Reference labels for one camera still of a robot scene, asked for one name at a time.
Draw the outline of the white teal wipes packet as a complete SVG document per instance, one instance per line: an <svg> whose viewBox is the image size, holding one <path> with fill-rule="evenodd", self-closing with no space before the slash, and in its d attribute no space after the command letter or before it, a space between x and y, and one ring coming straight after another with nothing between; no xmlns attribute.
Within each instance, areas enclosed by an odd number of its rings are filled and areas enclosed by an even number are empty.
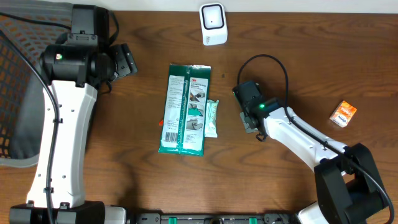
<svg viewBox="0 0 398 224"><path fill-rule="evenodd" d="M205 137L217 138L216 118L219 100L208 100L206 103Z"/></svg>

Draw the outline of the green white 3M packet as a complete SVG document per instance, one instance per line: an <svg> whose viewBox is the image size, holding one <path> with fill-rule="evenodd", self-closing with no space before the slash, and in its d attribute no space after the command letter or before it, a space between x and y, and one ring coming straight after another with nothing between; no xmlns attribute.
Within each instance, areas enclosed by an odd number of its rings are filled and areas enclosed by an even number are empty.
<svg viewBox="0 0 398 224"><path fill-rule="evenodd" d="M160 153L203 155L210 77L210 66L169 66Z"/></svg>

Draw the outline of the small orange candy box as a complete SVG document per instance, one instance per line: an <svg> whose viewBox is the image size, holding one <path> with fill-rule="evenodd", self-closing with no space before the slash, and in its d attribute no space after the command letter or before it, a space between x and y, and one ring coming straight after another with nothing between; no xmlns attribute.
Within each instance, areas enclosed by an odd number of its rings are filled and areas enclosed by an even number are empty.
<svg viewBox="0 0 398 224"><path fill-rule="evenodd" d="M339 127L344 128L348 125L357 108L349 104L347 101L343 100L332 112L330 120L336 123Z"/></svg>

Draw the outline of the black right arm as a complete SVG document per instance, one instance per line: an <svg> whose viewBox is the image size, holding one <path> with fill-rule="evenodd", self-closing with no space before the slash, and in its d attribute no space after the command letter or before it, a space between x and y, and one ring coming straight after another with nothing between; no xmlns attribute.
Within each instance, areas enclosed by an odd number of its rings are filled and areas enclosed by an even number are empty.
<svg viewBox="0 0 398 224"><path fill-rule="evenodd" d="M315 175L317 201L296 214L296 223L365 223L385 208L393 221L392 202L366 146L347 146L322 134L277 98L265 99L253 81L238 84L233 94L247 133L280 142Z"/></svg>

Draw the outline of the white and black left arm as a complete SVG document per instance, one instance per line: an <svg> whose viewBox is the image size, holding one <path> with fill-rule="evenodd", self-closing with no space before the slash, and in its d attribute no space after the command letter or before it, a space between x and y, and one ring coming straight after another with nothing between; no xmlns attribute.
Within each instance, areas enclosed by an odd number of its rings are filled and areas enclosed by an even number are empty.
<svg viewBox="0 0 398 224"><path fill-rule="evenodd" d="M113 12L76 4L65 40L48 45L34 70L44 96L44 125L34 181L25 203L11 207L11 223L130 222L127 210L87 201L83 163L90 120L103 83L133 75L136 63L117 44Z"/></svg>

